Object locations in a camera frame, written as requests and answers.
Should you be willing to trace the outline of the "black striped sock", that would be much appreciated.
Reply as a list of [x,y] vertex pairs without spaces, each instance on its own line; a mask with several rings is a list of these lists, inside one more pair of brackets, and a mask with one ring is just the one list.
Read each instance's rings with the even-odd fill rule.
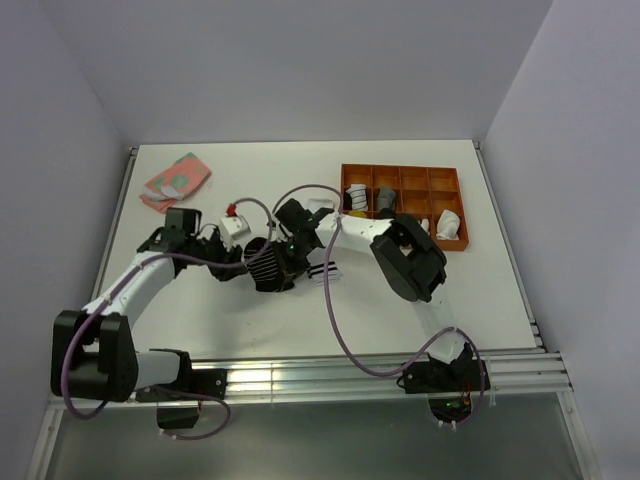
[[267,243],[264,237],[249,241],[243,251],[244,263],[258,292],[280,293],[295,287],[309,262],[286,241]]

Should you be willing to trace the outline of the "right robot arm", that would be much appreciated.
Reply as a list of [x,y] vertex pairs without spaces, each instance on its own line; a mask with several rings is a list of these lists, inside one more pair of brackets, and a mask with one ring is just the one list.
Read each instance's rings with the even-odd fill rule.
[[[275,217],[288,234],[286,261],[305,260],[316,250],[324,251],[322,282],[329,321],[354,366],[374,377],[398,376],[408,393],[486,392],[490,386],[486,364],[474,341],[454,320],[445,288],[446,256],[417,220],[407,214],[356,218],[326,207],[312,213],[295,199],[277,206]],[[426,321],[426,343],[393,370],[364,365],[339,330],[328,279],[334,248],[372,255],[392,292],[415,305]]]

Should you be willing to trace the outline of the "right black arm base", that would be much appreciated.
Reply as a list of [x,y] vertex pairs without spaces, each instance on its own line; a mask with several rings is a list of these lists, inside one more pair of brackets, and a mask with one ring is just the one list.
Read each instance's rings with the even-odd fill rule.
[[491,387],[486,364],[469,352],[445,364],[434,358],[418,361],[405,369],[396,380],[405,394],[448,394],[428,401],[432,415],[444,423],[466,420],[473,412],[472,394]]

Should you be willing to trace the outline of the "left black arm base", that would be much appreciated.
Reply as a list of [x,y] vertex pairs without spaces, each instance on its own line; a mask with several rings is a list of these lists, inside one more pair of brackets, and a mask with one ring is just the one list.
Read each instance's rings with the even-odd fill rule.
[[203,402],[212,398],[224,400],[228,380],[228,370],[224,368],[196,369],[185,385],[163,385],[147,387],[135,394],[138,403],[166,403],[196,401],[191,407],[156,408],[156,423],[163,430],[190,433],[203,418]]

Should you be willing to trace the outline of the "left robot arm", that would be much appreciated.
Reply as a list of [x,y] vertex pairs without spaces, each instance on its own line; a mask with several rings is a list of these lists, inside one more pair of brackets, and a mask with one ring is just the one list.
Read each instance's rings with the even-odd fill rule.
[[98,298],[64,310],[53,323],[50,388],[58,397],[124,402],[133,392],[159,388],[183,399],[195,386],[188,352],[160,348],[141,352],[132,327],[154,297],[189,266],[205,265],[221,282],[245,273],[238,240],[250,227],[242,216],[220,219],[203,237],[201,213],[171,208],[163,226],[137,249],[131,264]]

